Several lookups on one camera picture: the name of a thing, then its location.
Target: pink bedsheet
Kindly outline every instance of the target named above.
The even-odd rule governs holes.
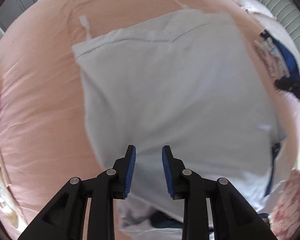
[[[79,16],[87,16],[97,37],[179,10],[180,4],[206,13],[226,11],[234,18],[287,131],[284,154],[293,167],[300,144],[300,105],[275,91],[252,46],[262,28],[233,1],[40,0],[0,41],[0,146],[10,189],[28,222],[71,177],[88,179],[102,171],[85,134],[79,67],[71,52],[86,37]],[[19,233],[1,212],[0,217],[17,239]]]

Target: pink fabric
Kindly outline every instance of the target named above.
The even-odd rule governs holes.
[[[71,177],[88,179],[102,171],[86,137],[79,67],[71,52],[86,38],[79,16],[86,15],[97,37],[179,10],[180,4],[234,18],[287,131],[283,154],[292,169],[300,145],[300,104],[274,89],[253,49],[263,29],[233,1],[40,0],[0,41],[0,146],[10,189],[28,222]],[[1,212],[0,218],[17,239],[19,233]]]
[[[300,171],[293,170],[271,214],[272,231],[278,240],[289,240],[300,225]]]

